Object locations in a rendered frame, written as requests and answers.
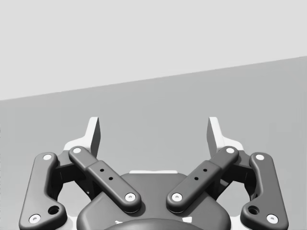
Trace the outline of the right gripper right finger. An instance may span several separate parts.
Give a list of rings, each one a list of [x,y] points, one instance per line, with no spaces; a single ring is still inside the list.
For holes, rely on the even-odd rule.
[[[250,201],[241,224],[250,230],[286,230],[288,216],[273,158],[263,152],[247,155],[242,144],[222,134],[217,117],[209,117],[207,143],[211,158],[203,161],[166,197],[172,213],[186,211],[204,192],[217,199],[233,182],[244,184]]]

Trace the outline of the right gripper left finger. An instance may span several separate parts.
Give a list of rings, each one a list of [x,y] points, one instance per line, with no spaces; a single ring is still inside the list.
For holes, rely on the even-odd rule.
[[[98,117],[89,119],[83,137],[67,142],[63,152],[34,158],[19,219],[21,230],[56,230],[68,220],[58,201],[63,185],[75,181],[94,200],[105,194],[124,213],[142,207],[141,195],[108,164],[97,159],[101,132]]]

